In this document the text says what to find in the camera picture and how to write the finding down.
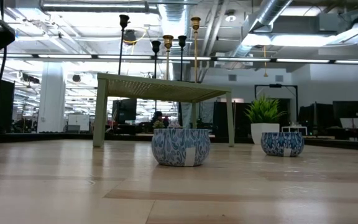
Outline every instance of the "wall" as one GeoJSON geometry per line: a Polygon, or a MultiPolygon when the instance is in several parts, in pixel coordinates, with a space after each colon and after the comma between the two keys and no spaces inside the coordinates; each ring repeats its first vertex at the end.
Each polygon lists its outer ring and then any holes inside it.
{"type": "MultiPolygon", "coordinates": [[[[194,80],[194,68],[191,70],[191,80],[194,80]]],[[[268,77],[264,77],[265,70],[260,69],[255,71],[254,69],[238,69],[238,70],[226,70],[224,68],[210,68],[208,69],[207,74],[205,75],[203,84],[217,85],[217,86],[226,86],[232,89],[232,98],[243,99],[244,102],[250,103],[254,100],[254,85],[256,84],[275,84],[275,76],[283,75],[284,82],[281,82],[282,85],[291,85],[291,73],[287,73],[284,68],[268,68],[267,74],[268,77]],[[228,80],[228,75],[233,74],[237,75],[236,82],[230,82],[228,80]]],[[[295,96],[293,93],[288,91],[286,88],[267,88],[267,87],[258,87],[257,91],[259,92],[258,96],[265,94],[266,96],[272,98],[288,98],[291,99],[291,120],[295,120],[295,96]]],[[[212,122],[213,118],[213,104],[212,102],[216,101],[216,98],[210,99],[202,103],[201,105],[201,117],[204,122],[212,122]]],[[[183,118],[184,123],[190,119],[190,116],[185,115],[186,118],[183,118]]]]}
{"type": "MultiPolygon", "coordinates": [[[[292,73],[299,88],[299,106],[333,101],[358,101],[358,65],[305,65],[292,73]]],[[[351,119],[341,119],[351,127],[351,119]]]]}

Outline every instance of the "white planter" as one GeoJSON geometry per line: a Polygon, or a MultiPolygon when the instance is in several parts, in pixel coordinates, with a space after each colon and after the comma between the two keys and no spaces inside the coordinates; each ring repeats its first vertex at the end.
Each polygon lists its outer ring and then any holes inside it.
{"type": "Polygon", "coordinates": [[[254,144],[260,144],[262,133],[280,132],[280,124],[257,123],[251,124],[251,135],[254,144]]]}

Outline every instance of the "tall candle holder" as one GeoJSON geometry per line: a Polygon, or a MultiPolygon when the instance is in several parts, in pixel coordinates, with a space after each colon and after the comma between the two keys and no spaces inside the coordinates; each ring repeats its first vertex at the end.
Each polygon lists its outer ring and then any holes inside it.
{"type": "Polygon", "coordinates": [[[194,68],[195,68],[195,83],[197,83],[197,34],[198,34],[198,28],[200,28],[200,18],[199,17],[193,17],[191,18],[191,26],[194,29],[194,68]]]}
{"type": "Polygon", "coordinates": [[[124,30],[128,26],[129,16],[119,15],[119,25],[121,26],[121,45],[119,49],[118,75],[121,74],[122,44],[124,43],[124,30]]]}
{"type": "Polygon", "coordinates": [[[169,79],[169,52],[172,47],[173,36],[164,35],[162,36],[162,38],[164,39],[164,46],[167,48],[167,72],[166,72],[167,77],[165,77],[165,79],[168,80],[169,79]]]}
{"type": "Polygon", "coordinates": [[[157,78],[157,54],[160,51],[161,42],[158,40],[152,41],[153,52],[154,52],[154,78],[157,78]]]}
{"type": "Polygon", "coordinates": [[[180,46],[180,81],[183,80],[183,48],[186,46],[187,36],[181,35],[178,37],[180,46]]]}

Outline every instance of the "desk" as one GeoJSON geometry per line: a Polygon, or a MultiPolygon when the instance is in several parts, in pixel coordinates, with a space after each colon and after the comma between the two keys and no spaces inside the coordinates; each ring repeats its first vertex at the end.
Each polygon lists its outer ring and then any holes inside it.
{"type": "Polygon", "coordinates": [[[281,127],[281,132],[284,132],[284,129],[288,129],[287,132],[291,132],[291,129],[296,129],[297,132],[299,132],[299,129],[305,129],[305,135],[308,135],[308,127],[304,126],[287,126],[287,127],[281,127]]]}
{"type": "Polygon", "coordinates": [[[226,95],[229,146],[233,147],[234,128],[230,88],[198,83],[99,73],[93,147],[102,147],[104,145],[104,123],[106,120],[107,98],[109,96],[192,103],[192,123],[193,128],[197,128],[196,104],[221,95],[226,95]]]}

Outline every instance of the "patterned planter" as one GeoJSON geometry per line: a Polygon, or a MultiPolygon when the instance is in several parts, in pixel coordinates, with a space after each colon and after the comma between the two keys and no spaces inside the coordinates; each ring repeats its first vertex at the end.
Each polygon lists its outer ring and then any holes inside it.
{"type": "Polygon", "coordinates": [[[153,156],[165,166],[199,166],[210,146],[207,129],[155,129],[152,140],[153,156]]]}
{"type": "Polygon", "coordinates": [[[305,146],[301,133],[262,133],[260,143],[269,156],[298,156],[305,146]]]}

